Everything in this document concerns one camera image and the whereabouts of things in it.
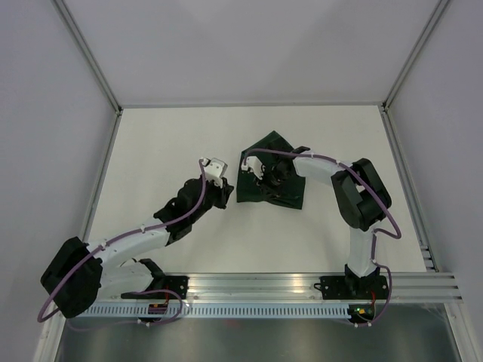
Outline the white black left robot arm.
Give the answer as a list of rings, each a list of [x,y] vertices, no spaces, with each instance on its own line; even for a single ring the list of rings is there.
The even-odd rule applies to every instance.
[[[70,319],[111,296],[135,299],[143,293],[158,298],[165,289],[165,274],[141,254],[184,238],[212,208],[226,209],[234,189],[225,177],[189,179],[175,197],[134,230],[99,242],[68,239],[40,278],[49,295],[46,303],[54,303]]]

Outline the dark green cloth napkin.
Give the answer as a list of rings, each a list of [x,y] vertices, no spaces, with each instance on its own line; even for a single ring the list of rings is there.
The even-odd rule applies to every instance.
[[[303,197],[306,179],[298,176],[293,158],[276,153],[260,152],[260,149],[300,154],[307,150],[305,146],[294,148],[276,131],[257,141],[241,152],[239,164],[248,164],[249,157],[260,160],[263,174],[260,178],[248,170],[240,170],[236,183],[236,200],[238,203],[266,202],[278,207],[300,210],[303,208]]]

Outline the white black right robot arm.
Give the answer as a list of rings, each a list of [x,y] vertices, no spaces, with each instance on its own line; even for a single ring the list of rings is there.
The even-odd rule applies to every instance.
[[[278,156],[270,169],[261,167],[259,184],[270,195],[290,176],[314,179],[330,186],[343,221],[349,227],[349,257],[342,276],[322,275],[314,288],[322,298],[389,300],[392,275],[389,267],[376,261],[377,236],[401,237],[389,208],[392,199],[370,160],[361,158],[344,164],[306,148],[283,152],[266,149]]]

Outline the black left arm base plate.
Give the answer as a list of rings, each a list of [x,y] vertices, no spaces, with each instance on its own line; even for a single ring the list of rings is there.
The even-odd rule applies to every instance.
[[[189,277],[186,275],[167,275],[163,279],[156,278],[141,292],[126,292],[121,295],[122,299],[154,299],[176,300],[177,294],[182,300],[186,299],[189,289]]]

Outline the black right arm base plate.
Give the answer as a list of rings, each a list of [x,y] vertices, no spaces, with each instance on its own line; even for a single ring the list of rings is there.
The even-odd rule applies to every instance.
[[[325,275],[313,287],[321,292],[323,300],[379,300],[389,296],[389,285],[382,275],[364,278]]]

